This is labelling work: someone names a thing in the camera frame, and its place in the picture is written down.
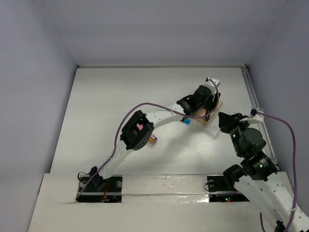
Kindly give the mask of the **blue black highlighter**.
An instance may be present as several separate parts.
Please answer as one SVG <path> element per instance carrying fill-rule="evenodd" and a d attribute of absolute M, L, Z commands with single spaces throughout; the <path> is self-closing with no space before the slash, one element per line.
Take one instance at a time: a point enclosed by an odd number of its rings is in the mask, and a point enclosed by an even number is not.
<path fill-rule="evenodd" d="M 183 120 L 183 123 L 186 124 L 186 125 L 189 125 L 191 123 L 191 120 L 186 118 Z"/>

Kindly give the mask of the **pink capped crayon tube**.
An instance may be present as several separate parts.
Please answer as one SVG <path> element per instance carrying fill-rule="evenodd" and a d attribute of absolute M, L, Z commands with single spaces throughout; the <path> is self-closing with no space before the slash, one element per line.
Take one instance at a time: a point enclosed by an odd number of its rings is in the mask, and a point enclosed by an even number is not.
<path fill-rule="evenodd" d="M 150 145 L 155 145 L 157 143 L 158 138 L 156 137 L 156 135 L 154 134 L 155 128 L 152 130 L 152 133 L 150 134 L 150 137 L 148 139 L 148 143 Z"/>

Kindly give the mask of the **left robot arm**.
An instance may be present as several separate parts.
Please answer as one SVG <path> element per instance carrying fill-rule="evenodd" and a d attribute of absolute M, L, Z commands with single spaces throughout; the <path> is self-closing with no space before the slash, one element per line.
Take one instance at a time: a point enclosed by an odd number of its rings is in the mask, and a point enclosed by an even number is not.
<path fill-rule="evenodd" d="M 135 106 L 117 129 L 111 155 L 100 167 L 91 169 L 85 185 L 90 184 L 96 191 L 105 189 L 116 168 L 130 153 L 146 146 L 155 129 L 187 118 L 209 119 L 219 103 L 219 84 L 219 80 L 208 78 L 193 94 L 181 98 L 170 107 L 157 104 L 159 110 L 152 113 L 144 113 L 138 105 Z"/>

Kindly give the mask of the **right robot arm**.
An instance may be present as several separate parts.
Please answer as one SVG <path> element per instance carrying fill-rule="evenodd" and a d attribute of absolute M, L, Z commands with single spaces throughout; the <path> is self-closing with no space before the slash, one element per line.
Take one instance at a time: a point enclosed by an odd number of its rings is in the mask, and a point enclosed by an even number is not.
<path fill-rule="evenodd" d="M 251 124 L 262 123 L 267 115 L 252 109 L 250 116 L 219 112 L 219 128 L 230 136 L 235 153 L 243 161 L 223 172 L 222 184 L 235 189 L 253 203 L 275 232 L 307 232 L 309 217 L 283 184 L 273 161 L 263 152 L 266 141 Z"/>

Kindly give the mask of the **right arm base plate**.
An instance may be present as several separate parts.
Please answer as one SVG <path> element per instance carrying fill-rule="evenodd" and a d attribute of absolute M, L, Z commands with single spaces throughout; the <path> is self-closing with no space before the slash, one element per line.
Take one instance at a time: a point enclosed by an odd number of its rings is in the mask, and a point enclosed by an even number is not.
<path fill-rule="evenodd" d="M 237 191 L 223 175 L 209 175 L 204 185 L 209 194 L 210 203 L 248 202 L 249 200 Z"/>

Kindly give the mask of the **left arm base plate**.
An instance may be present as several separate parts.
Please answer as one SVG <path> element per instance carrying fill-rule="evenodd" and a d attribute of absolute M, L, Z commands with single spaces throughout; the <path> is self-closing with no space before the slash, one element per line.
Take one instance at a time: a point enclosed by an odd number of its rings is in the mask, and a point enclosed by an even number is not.
<path fill-rule="evenodd" d="M 121 203 L 122 202 L 122 182 L 121 175 L 112 176 L 103 180 L 98 175 L 94 177 L 81 192 L 90 175 L 80 172 L 78 173 L 79 188 L 76 201 L 79 203 Z"/>

